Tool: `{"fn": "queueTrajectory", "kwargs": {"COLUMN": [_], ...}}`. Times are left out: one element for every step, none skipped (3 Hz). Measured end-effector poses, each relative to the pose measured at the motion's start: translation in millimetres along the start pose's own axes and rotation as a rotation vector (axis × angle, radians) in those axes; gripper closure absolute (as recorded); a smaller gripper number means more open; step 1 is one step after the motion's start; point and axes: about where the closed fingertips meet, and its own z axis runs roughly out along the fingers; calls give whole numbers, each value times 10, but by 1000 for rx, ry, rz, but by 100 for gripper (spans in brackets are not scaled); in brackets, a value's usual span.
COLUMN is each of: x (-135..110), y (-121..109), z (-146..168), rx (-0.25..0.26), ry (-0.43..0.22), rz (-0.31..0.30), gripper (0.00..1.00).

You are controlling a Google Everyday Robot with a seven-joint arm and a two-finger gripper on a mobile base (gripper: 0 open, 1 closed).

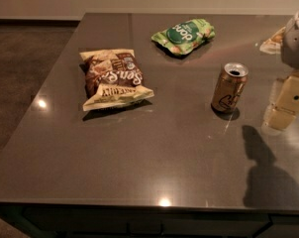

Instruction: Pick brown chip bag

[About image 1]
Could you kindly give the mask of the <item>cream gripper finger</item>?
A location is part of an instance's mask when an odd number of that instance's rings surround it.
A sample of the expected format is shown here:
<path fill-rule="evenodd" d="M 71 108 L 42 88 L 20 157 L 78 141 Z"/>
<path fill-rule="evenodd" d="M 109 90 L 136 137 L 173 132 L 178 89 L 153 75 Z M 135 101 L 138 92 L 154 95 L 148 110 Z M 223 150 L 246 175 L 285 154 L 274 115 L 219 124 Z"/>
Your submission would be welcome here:
<path fill-rule="evenodd" d="M 286 78 L 277 78 L 269 96 L 263 126 L 273 131 L 285 130 L 299 114 L 299 70 Z"/>

